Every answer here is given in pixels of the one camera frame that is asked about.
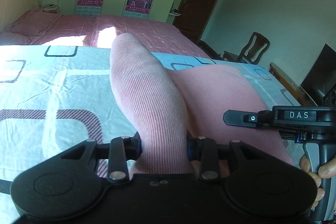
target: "wooden chair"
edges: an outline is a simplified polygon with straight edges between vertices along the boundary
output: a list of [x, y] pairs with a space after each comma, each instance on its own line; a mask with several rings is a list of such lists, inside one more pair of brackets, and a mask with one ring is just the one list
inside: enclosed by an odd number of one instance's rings
[[[245, 55], [245, 52], [247, 49], [251, 46], [252, 41], [256, 37], [256, 40], [254, 42], [253, 47], [248, 51], [247, 55]], [[258, 64], [260, 58], [262, 55], [266, 52], [266, 50], [269, 48], [270, 42], [269, 40], [261, 35], [260, 33], [254, 32], [250, 38], [250, 41], [248, 44], [243, 47], [239, 55], [233, 54], [231, 52], [224, 52], [223, 54], [223, 60], [227, 59], [230, 62], [237, 62], [237, 63], [247, 63], [247, 64]], [[252, 58], [257, 54], [257, 52], [260, 50], [261, 52], [257, 56], [257, 58], [252, 61]]]

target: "television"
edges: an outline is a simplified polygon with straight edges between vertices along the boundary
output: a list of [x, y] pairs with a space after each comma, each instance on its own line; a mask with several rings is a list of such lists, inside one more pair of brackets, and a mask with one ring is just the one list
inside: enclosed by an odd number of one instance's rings
[[335, 85], [336, 52], [325, 44], [315, 64], [302, 82], [301, 87], [318, 106], [323, 106], [325, 105], [323, 98]]

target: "chair back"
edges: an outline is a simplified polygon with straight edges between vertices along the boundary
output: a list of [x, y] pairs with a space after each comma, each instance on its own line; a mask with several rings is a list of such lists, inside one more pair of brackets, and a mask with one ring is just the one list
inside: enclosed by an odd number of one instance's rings
[[[247, 49], [251, 46], [252, 41], [254, 39], [254, 37], [256, 37], [256, 40], [254, 42], [253, 47], [248, 51], [247, 55], [245, 55], [245, 52], [247, 51]], [[244, 60], [247, 59], [249, 60], [252, 64], [256, 65], [259, 63], [260, 58], [263, 56], [263, 54], [266, 52], [266, 50], [269, 48], [270, 42], [269, 40], [264, 37], [263, 35], [261, 35], [260, 33], [254, 32], [250, 38], [250, 41], [248, 42], [248, 44], [243, 47], [243, 49], [241, 50], [238, 60]], [[257, 58], [252, 61], [252, 58], [257, 54], [257, 52], [260, 50], [261, 52], [258, 54]]]

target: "pink pillow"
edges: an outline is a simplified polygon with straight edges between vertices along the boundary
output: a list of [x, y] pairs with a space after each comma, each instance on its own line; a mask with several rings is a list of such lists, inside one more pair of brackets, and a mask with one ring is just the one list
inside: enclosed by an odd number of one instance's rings
[[0, 34], [0, 45], [29, 45], [29, 39], [18, 33], [3, 32]]
[[32, 10], [6, 27], [7, 32], [22, 35], [45, 35], [48, 28], [62, 15]]

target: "pink sweater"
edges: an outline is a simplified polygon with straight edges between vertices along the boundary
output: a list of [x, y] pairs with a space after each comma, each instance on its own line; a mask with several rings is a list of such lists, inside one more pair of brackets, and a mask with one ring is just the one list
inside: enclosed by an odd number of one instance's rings
[[[138, 130], [143, 153], [134, 173], [177, 174], [198, 169], [186, 154], [186, 131], [213, 138], [218, 144], [242, 140], [293, 165], [277, 131], [228, 126], [229, 109], [266, 110], [263, 100], [238, 69], [206, 65], [167, 70], [131, 34], [112, 44], [110, 82], [116, 102]], [[222, 176], [228, 168], [221, 161]]]

